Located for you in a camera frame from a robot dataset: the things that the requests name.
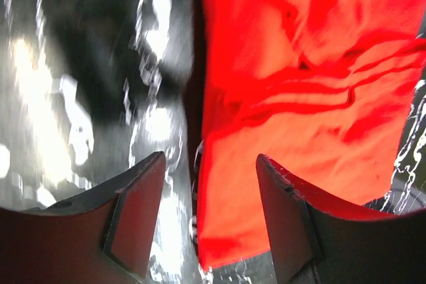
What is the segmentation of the red t-shirt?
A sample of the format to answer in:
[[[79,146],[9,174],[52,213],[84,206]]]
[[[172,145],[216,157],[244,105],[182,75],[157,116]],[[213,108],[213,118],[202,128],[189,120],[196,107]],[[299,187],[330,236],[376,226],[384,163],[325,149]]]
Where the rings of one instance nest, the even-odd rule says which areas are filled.
[[[198,256],[216,269],[270,248],[259,154],[358,205],[389,190],[425,0],[203,1]]]

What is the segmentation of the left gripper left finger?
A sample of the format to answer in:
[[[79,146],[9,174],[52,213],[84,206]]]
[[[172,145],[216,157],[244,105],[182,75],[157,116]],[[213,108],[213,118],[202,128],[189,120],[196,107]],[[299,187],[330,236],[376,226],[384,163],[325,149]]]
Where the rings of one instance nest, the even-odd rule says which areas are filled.
[[[44,210],[1,210],[2,283],[141,283],[166,159],[129,170]]]

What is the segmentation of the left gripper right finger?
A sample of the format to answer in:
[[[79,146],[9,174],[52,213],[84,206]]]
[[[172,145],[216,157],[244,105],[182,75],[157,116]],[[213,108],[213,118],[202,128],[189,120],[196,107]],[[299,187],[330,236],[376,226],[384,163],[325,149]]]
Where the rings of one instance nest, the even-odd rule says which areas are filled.
[[[372,210],[266,155],[256,171],[278,283],[424,283],[425,212]]]

